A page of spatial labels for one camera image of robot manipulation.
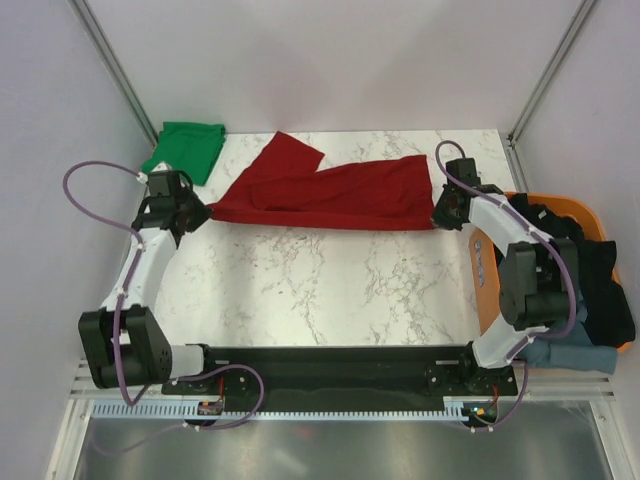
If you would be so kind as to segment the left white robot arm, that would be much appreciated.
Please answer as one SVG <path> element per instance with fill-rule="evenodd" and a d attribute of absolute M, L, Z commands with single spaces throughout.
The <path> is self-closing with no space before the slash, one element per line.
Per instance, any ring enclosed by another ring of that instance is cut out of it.
<path fill-rule="evenodd" d="M 219 382 L 219 369 L 205 360 L 200 344 L 172 346 L 154 308 L 165 271 L 182 238 L 211 219 L 191 178 L 180 170 L 137 174 L 147 187 L 131 224 L 104 219 L 84 207 L 91 218 L 131 235 L 127 257 L 109 295 L 98 309 L 80 316 L 78 330 L 94 385 L 118 388 L 133 404 L 129 387 L 162 385 L 184 377 L 198 393 Z"/>

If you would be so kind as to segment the red t-shirt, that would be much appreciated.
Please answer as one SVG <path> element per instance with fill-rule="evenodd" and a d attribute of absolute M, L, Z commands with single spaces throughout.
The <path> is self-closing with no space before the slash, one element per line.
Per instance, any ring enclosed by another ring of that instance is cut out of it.
<path fill-rule="evenodd" d="M 324 153 L 276 133 L 222 198 L 220 222 L 364 231 L 433 228 L 424 154 L 319 168 Z"/>

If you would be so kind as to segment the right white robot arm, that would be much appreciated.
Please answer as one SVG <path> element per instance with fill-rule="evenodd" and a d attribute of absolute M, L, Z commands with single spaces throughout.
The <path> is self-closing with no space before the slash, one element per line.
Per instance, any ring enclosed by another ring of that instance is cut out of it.
<path fill-rule="evenodd" d="M 503 368 L 537 337 L 576 320 L 577 248 L 555 239 L 532 224 L 493 184 L 482 184 L 471 157 L 439 162 L 447 178 L 432 215 L 445 230 L 470 224 L 489 238 L 490 251 L 476 270 L 477 280 L 489 280 L 489 260 L 500 252 L 497 288 L 489 297 L 498 304 L 489 328 L 471 342 L 472 360 L 458 368 L 467 392 L 483 392 L 494 381 L 493 369 Z"/>

